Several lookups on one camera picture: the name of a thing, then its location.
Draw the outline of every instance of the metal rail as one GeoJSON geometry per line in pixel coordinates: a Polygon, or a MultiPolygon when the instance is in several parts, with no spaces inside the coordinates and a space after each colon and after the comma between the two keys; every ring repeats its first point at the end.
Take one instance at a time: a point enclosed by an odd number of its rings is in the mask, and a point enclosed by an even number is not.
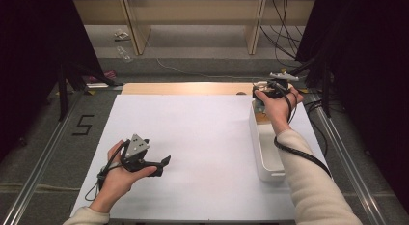
{"type": "Polygon", "coordinates": [[[71,107],[66,115],[66,117],[60,121],[57,126],[55,127],[51,138],[48,140],[47,145],[45,146],[39,161],[37,162],[36,166],[34,167],[33,171],[30,174],[30,177],[23,185],[20,193],[14,200],[13,205],[9,213],[6,216],[6,219],[3,222],[3,225],[16,225],[18,224],[21,216],[24,214],[25,209],[27,208],[30,199],[32,198],[34,191],[36,190],[37,184],[39,183],[51,157],[56,150],[64,131],[66,130],[67,124],[70,119],[70,115],[75,108],[77,102],[81,99],[83,92],[76,92],[73,95],[71,100],[71,107]]]}
{"type": "MultiPolygon", "coordinates": [[[[319,97],[313,95],[314,100],[319,100],[319,97]]],[[[362,206],[367,213],[370,224],[383,225],[387,224],[382,212],[379,209],[376,200],[373,198],[370,190],[365,184],[361,174],[359,173],[354,161],[352,160],[347,148],[344,146],[342,139],[334,126],[331,118],[327,118],[325,113],[321,108],[318,108],[318,116],[323,123],[325,130],[327,131],[331,141],[334,144],[334,148],[341,160],[343,168],[351,180],[352,186],[354,187],[357,196],[361,200],[362,206]]]]}

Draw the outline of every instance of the black controller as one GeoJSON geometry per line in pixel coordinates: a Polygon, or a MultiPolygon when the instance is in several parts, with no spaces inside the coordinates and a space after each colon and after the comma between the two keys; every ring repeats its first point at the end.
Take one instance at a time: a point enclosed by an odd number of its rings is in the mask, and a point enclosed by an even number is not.
{"type": "Polygon", "coordinates": [[[118,166],[122,166],[129,172],[136,172],[148,166],[156,166],[156,171],[150,174],[148,177],[161,177],[163,168],[169,164],[171,157],[168,156],[162,159],[160,162],[145,161],[144,157],[148,152],[149,147],[149,140],[142,139],[137,134],[133,134],[130,140],[123,142],[120,146],[120,149],[123,148],[121,163],[108,163],[109,165],[114,164],[115,166],[105,166],[97,175],[99,190],[102,189],[109,170],[118,166]]]}
{"type": "Polygon", "coordinates": [[[266,86],[263,86],[262,89],[260,86],[254,86],[253,98],[259,100],[256,96],[255,90],[264,92],[270,98],[281,98],[289,93],[288,81],[285,79],[271,79],[267,81],[266,86]]]}

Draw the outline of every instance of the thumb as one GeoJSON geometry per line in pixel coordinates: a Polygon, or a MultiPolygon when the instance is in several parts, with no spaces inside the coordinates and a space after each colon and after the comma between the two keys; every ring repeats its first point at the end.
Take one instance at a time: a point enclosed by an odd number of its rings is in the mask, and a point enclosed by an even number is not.
{"type": "Polygon", "coordinates": [[[140,171],[137,171],[135,173],[133,173],[133,177],[135,181],[138,181],[144,177],[147,177],[151,174],[153,174],[155,171],[157,170],[156,166],[148,166],[145,167],[143,169],[141,169],[140,171]]]}

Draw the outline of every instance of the hand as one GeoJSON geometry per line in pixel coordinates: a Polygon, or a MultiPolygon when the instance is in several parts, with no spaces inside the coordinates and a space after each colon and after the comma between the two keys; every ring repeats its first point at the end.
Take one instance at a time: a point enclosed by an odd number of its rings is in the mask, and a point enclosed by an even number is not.
{"type": "MultiPolygon", "coordinates": [[[[291,110],[295,107],[295,104],[304,99],[298,91],[291,87],[290,93],[286,96],[288,97],[291,103],[291,110]]],[[[280,132],[291,129],[287,122],[289,108],[286,103],[285,98],[270,98],[264,92],[256,90],[256,96],[264,102],[265,113],[267,114],[268,119],[271,121],[274,132],[279,134],[280,132]]]]}
{"type": "MultiPolygon", "coordinates": [[[[108,159],[114,154],[115,150],[123,143],[118,142],[108,151],[108,159]]],[[[117,153],[112,163],[121,162],[121,155],[117,153]]],[[[90,208],[98,212],[109,212],[114,204],[128,192],[131,186],[143,177],[149,176],[156,171],[155,166],[146,167],[137,172],[128,172],[123,167],[110,170],[103,184],[103,188],[90,204],[90,208]]]]}

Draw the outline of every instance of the white sleeve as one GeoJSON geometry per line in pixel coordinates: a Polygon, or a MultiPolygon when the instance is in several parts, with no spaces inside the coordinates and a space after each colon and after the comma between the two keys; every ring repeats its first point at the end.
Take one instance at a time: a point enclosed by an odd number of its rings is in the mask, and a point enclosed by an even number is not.
{"type": "Polygon", "coordinates": [[[109,213],[96,212],[88,207],[82,207],[63,225],[103,225],[108,222],[109,213]]]}
{"type": "MultiPolygon", "coordinates": [[[[294,130],[277,136],[279,143],[314,155],[304,138],[294,130]]],[[[362,224],[329,175],[305,158],[279,150],[291,189],[298,225],[362,224]]]]}

